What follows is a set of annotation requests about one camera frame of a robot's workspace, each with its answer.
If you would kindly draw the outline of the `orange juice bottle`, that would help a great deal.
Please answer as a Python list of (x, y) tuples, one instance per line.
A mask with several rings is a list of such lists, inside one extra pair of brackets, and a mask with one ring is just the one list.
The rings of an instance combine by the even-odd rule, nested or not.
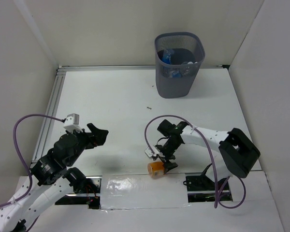
[(152, 162), (149, 163), (147, 165), (147, 170), (149, 175), (152, 178), (158, 178), (160, 176), (164, 175), (164, 166), (163, 166), (163, 162), (159, 161), (159, 162)]

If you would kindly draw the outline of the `Aquafina blue label bottle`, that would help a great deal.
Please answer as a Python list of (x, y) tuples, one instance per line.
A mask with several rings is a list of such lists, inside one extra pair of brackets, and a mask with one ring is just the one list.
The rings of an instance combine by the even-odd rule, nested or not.
[(170, 78), (182, 78), (184, 74), (185, 73), (180, 70), (173, 70), (170, 72)]

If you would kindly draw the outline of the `green label water bottle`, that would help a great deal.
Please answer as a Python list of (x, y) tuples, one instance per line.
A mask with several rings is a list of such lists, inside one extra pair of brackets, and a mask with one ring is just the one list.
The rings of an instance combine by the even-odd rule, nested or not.
[(192, 75), (197, 67), (198, 62), (192, 62), (192, 61), (185, 61), (183, 62), (182, 69), (181, 69), (181, 76), (186, 77)]

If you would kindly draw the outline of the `blue cap water bottle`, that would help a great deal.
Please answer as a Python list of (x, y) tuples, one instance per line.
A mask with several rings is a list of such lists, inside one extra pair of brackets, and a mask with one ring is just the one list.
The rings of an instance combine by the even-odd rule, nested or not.
[(172, 55), (173, 54), (174, 54), (173, 49), (165, 48), (163, 50), (161, 61), (166, 63), (166, 64), (172, 65)]

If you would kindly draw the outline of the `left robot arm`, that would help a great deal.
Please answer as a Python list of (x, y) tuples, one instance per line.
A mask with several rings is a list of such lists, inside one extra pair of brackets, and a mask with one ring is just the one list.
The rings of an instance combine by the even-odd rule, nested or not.
[(87, 127), (89, 132), (77, 127), (66, 131), (37, 161), (11, 203), (0, 207), (0, 232), (24, 232), (66, 194), (98, 191), (98, 187), (73, 165), (83, 151), (104, 145), (109, 131), (91, 123)]

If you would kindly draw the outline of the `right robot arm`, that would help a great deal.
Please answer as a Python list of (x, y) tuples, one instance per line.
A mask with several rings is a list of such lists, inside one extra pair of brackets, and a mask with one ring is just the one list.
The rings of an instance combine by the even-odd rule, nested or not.
[(221, 155), (221, 160), (208, 165), (203, 171), (201, 184), (205, 189), (213, 189), (218, 181), (229, 176), (246, 178), (261, 155), (253, 142), (238, 128), (218, 131), (196, 127), (185, 121), (175, 125), (165, 119), (158, 126), (158, 131), (167, 141), (150, 148), (147, 155), (153, 160), (159, 158), (165, 172), (178, 166), (171, 161), (175, 159), (175, 151), (184, 144), (202, 146), (210, 154), (215, 151)]

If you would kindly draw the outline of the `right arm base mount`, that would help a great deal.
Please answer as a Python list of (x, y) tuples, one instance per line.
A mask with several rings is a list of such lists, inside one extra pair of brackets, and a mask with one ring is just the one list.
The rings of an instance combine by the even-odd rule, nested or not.
[(215, 201), (215, 183), (205, 175), (211, 166), (209, 164), (200, 174), (186, 175), (183, 185), (187, 188), (189, 203)]

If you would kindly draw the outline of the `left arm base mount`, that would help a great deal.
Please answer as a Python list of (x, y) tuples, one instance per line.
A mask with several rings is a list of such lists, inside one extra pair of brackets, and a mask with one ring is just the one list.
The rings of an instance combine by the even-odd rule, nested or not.
[(98, 210), (101, 208), (100, 193), (102, 176), (87, 176), (88, 184), (80, 192), (66, 194), (55, 202), (55, 205), (86, 206), (88, 209)]

